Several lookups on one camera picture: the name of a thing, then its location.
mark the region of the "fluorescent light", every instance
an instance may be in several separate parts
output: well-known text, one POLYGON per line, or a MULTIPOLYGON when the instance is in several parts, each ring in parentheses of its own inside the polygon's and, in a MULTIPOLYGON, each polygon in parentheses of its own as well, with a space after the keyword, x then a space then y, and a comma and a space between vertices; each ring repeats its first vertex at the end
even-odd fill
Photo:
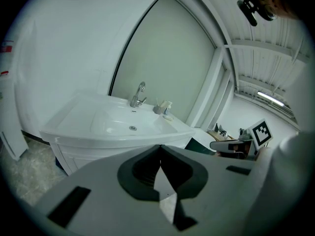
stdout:
POLYGON ((261 91, 258 91, 258 94, 259 94, 260 96, 262 96, 262 97, 267 98, 268 100, 273 101, 274 103, 277 103, 278 105, 280 105, 280 106, 282 106, 282 107, 284 106, 284 103, 283 103, 283 102, 281 102, 281 101, 275 99, 274 97, 271 97, 270 95, 267 95, 267 94, 265 94, 265 93, 263 93, 263 92, 261 92, 261 91))

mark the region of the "sticker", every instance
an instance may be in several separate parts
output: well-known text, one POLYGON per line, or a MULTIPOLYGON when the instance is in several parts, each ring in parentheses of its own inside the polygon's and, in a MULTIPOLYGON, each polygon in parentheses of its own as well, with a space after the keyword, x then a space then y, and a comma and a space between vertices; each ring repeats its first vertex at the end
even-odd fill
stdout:
POLYGON ((13 41, 5 40, 1 43, 0 53, 11 53, 12 52, 13 41))
POLYGON ((9 71, 4 71, 4 72, 0 73, 0 76, 2 76, 2 75, 8 75, 8 74, 9 74, 9 71))
POLYGON ((255 123, 248 129, 250 130, 257 150, 263 147, 273 138, 270 128, 268 127, 265 119, 262 119, 261 121, 255 123))

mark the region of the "floor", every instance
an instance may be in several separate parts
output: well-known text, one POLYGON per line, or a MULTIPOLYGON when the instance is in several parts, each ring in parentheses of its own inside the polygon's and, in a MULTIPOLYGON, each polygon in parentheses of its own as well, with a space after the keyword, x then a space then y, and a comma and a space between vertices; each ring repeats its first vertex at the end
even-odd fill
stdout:
POLYGON ((7 183, 18 198, 34 206, 40 197, 66 177, 55 164, 50 146, 26 138, 29 149, 15 161, 3 146, 0 168, 7 183))
MULTIPOLYGON (((29 149, 19 161, 15 161, 3 146, 0 152, 0 169, 13 194, 34 206, 50 188, 64 179, 65 172, 55 164, 50 146, 25 138, 29 149)), ((160 209, 173 221, 177 194, 171 187, 162 169, 159 170, 155 190, 160 192, 160 209)))

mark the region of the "faucet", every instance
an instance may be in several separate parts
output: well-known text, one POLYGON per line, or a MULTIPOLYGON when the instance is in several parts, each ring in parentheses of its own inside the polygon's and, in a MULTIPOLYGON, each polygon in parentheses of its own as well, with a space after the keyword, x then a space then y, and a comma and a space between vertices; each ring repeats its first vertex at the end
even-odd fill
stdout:
POLYGON ((138 100, 138 95, 139 95, 139 92, 141 90, 141 92, 144 92, 144 89, 146 88, 146 84, 145 82, 141 82, 138 89, 137 89, 137 92, 136 94, 133 96, 132 98, 132 101, 130 102, 130 106, 135 108, 136 104, 138 105, 142 105, 146 100, 147 98, 145 97, 142 101, 141 100, 138 100))

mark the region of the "corrugated ceiling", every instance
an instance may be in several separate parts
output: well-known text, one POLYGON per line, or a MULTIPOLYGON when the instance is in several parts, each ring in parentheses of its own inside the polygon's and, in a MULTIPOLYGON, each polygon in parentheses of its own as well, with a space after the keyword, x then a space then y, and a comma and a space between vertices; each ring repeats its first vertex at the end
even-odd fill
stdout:
MULTIPOLYGON (((277 18, 266 21, 255 13, 257 27, 252 27, 237 6, 238 0, 209 0, 219 13, 231 40, 251 40, 269 43, 290 49, 292 57, 299 50, 299 54, 310 57, 312 51, 311 38, 305 31, 301 21, 277 18)), ((285 91, 303 70, 305 63, 300 60, 292 62, 293 58, 284 57, 277 52, 263 49, 232 48, 236 60, 234 66, 239 76, 245 76, 285 91)), ((250 95, 259 101, 258 90, 263 88, 239 81, 239 91, 250 95)), ((285 107, 282 112, 292 114, 285 107)))

